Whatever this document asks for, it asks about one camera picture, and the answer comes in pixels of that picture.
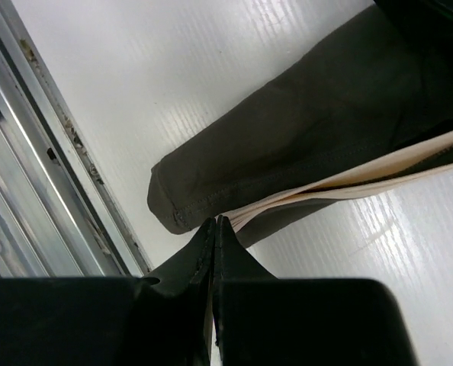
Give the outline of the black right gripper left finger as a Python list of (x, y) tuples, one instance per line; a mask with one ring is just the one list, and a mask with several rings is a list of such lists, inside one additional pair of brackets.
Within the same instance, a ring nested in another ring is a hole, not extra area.
[(0, 365), (208, 365), (216, 222), (142, 278), (0, 279)]

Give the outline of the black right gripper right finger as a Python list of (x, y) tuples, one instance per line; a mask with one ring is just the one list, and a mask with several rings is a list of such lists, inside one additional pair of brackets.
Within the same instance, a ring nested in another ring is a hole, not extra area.
[(368, 278), (276, 278), (226, 217), (215, 232), (213, 314), (225, 365), (415, 365), (395, 296)]

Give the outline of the dark grey underwear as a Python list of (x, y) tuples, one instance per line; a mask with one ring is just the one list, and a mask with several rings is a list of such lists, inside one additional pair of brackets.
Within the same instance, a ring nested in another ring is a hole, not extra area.
[(152, 170), (174, 234), (244, 246), (337, 201), (453, 169), (453, 1), (376, 1)]

